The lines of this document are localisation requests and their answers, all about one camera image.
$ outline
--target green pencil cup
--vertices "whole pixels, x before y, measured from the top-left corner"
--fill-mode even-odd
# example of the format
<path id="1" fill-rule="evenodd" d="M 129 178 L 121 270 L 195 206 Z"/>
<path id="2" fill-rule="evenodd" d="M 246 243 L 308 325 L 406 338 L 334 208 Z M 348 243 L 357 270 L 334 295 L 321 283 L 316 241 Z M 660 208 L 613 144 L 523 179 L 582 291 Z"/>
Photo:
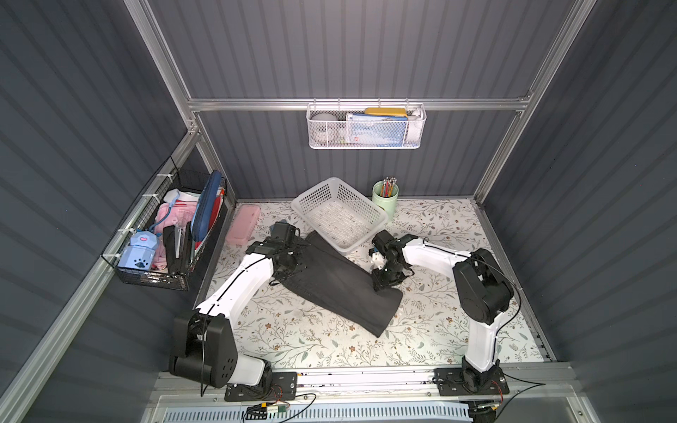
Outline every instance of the green pencil cup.
<path id="1" fill-rule="evenodd" d="M 372 202 L 381 207 L 388 214 L 388 222 L 393 220 L 395 216 L 395 206 L 397 206 L 397 195 L 399 194 L 399 187 L 397 184 L 393 186 L 393 195 L 390 197 L 381 197 L 380 190 L 383 186 L 383 181 L 376 182 L 372 190 Z"/>

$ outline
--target black wire basket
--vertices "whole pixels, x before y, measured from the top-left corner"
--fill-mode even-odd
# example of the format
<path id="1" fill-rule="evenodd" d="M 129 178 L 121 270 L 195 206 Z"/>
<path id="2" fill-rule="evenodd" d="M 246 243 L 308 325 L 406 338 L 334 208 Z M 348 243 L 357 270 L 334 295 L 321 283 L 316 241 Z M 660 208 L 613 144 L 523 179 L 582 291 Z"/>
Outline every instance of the black wire basket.
<path id="1" fill-rule="evenodd" d="M 199 287 L 204 279 L 209 266 L 209 261 L 214 254 L 221 228 L 225 221 L 227 208 L 225 204 L 221 205 L 219 215 L 214 225 L 209 229 L 207 236 L 203 239 L 203 245 L 199 248 L 193 259 L 185 269 L 176 273 L 163 273 L 152 270 L 138 270 L 126 267 L 118 267 L 120 257 L 126 246 L 129 245 L 131 237 L 137 230 L 146 230 L 157 215 L 162 199 L 169 190 L 178 188 L 183 192 L 200 193 L 204 188 L 209 175 L 206 173 L 191 171 L 188 169 L 175 169 L 170 175 L 165 176 L 160 187 L 152 195 L 148 205 L 136 218 L 132 227 L 129 228 L 125 241 L 117 250 L 116 254 L 102 255 L 102 258 L 115 270 L 120 280 L 126 284 L 155 286 L 158 288 L 168 288 L 173 290 L 188 291 L 191 286 Z M 221 186 L 226 188 L 225 180 L 221 180 Z"/>

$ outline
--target wire basket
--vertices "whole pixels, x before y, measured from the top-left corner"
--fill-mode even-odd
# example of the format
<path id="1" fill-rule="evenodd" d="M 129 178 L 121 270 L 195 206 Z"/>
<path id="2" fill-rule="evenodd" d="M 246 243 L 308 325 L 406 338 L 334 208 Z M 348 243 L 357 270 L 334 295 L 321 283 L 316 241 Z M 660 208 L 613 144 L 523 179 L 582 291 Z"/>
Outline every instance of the wire basket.
<path id="1" fill-rule="evenodd" d="M 388 215 L 339 178 L 326 181 L 296 197 L 291 204 L 325 241 L 347 254 L 385 227 Z"/>
<path id="2" fill-rule="evenodd" d="M 155 216 L 157 215 L 160 205 L 163 203 L 162 199 L 169 190 L 178 188 L 183 192 L 200 193 L 204 188 L 207 179 L 209 179 L 209 175 L 187 169 L 175 169 L 169 176 L 165 176 L 165 180 L 162 181 L 160 187 L 155 191 L 155 194 L 151 194 L 152 196 L 148 205 L 128 229 L 125 241 L 117 250 L 116 254 L 108 256 L 102 255 L 102 258 L 115 270 L 115 273 L 122 282 L 126 284 L 155 286 L 180 291 L 188 291 L 190 286 L 199 287 L 202 283 L 202 279 L 204 279 L 204 276 L 206 275 L 209 261 L 216 247 L 218 235 L 221 232 L 221 228 L 225 221 L 227 208 L 224 204 L 221 205 L 219 216 L 214 222 L 214 225 L 209 229 L 209 232 L 202 241 L 202 245 L 186 269 L 177 273 L 168 274 L 160 271 L 129 269 L 126 267 L 118 267 L 117 265 L 120 262 L 123 250 L 130 243 L 131 236 L 137 230 L 146 230 L 153 222 L 155 222 Z M 221 180 L 221 186 L 226 188 L 225 180 Z"/>
<path id="3" fill-rule="evenodd" d="M 342 149 L 414 149 L 420 147 L 426 113 L 423 104 L 388 104 L 403 108 L 409 120 L 356 120 L 364 108 L 379 107 L 378 103 L 364 104 L 364 108 L 341 103 L 310 103 L 306 109 L 308 142 L 318 150 Z"/>

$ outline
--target mounting plate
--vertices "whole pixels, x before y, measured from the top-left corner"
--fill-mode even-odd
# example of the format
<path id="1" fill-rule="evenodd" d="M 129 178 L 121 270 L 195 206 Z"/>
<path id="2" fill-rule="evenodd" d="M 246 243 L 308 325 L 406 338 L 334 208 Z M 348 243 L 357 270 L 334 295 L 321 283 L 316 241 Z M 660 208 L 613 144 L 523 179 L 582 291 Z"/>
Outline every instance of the mounting plate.
<path id="1" fill-rule="evenodd" d="M 252 395 L 252 392 L 246 385 L 228 384 L 226 385 L 225 396 L 223 400 L 227 403 L 240 401 L 275 401 L 280 395 L 278 386 L 282 388 L 282 398 L 279 399 L 294 399 L 296 398 L 297 378 L 298 376 L 295 372 L 273 372 L 272 384 L 275 393 L 271 391 L 270 394 L 268 394 L 265 398 Z"/>
<path id="2" fill-rule="evenodd" d="M 500 395 L 496 385 L 491 382 L 487 385 L 487 388 L 482 389 L 479 392 L 475 393 L 468 391 L 465 387 L 465 382 L 456 382 L 457 380 L 463 381 L 462 372 L 462 368 L 435 369 L 434 380 L 445 380 L 445 382 L 436 384 L 440 397 L 457 397 L 458 395 Z M 510 393 L 508 382 L 500 368 L 498 368 L 498 371 L 492 380 L 498 384 L 503 395 Z"/>

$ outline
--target white container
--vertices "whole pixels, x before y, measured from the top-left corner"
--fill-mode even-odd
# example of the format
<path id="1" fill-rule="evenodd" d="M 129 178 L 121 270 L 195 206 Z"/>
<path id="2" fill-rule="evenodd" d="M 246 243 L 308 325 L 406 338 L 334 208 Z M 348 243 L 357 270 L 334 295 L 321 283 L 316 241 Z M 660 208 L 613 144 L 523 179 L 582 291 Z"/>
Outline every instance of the white container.
<path id="1" fill-rule="evenodd" d="M 388 221 L 381 207 L 339 178 L 320 182 L 296 197 L 291 206 L 341 254 L 376 235 Z"/>
<path id="2" fill-rule="evenodd" d="M 356 121 L 347 116 L 364 113 L 369 107 L 406 109 L 408 120 Z M 378 102 L 316 102 L 306 109 L 308 144 L 317 150 L 414 149 L 421 145 L 426 113 L 423 104 L 379 104 Z"/>

